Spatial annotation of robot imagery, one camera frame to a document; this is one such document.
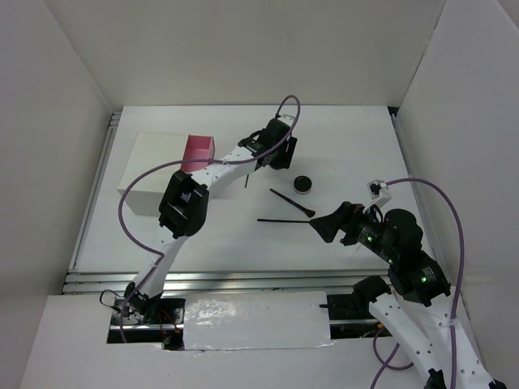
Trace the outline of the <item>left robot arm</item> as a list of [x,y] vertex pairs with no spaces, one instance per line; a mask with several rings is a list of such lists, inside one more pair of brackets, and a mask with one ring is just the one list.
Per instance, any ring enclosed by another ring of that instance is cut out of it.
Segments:
[[165,278],[183,244],[204,226],[210,197],[265,166],[288,169],[297,143],[292,136],[297,123],[298,117],[278,114],[265,128],[241,139],[222,159],[211,160],[208,166],[193,173],[175,172],[158,207],[158,224],[167,234],[161,249],[146,246],[130,233],[123,220],[123,201],[119,202],[122,231],[138,247],[157,256],[124,292],[123,304],[139,322],[150,323],[157,317]]

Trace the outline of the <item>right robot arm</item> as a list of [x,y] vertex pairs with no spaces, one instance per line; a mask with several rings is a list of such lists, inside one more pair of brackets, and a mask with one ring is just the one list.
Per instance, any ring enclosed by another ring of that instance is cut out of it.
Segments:
[[328,304],[328,310],[376,318],[405,351],[426,388],[503,388],[452,316],[454,293],[441,266],[422,249],[415,216],[399,208],[383,219],[377,215],[344,202],[332,214],[311,220],[325,242],[343,232],[343,246],[360,244],[389,265],[388,281],[369,276],[354,285],[346,303]]

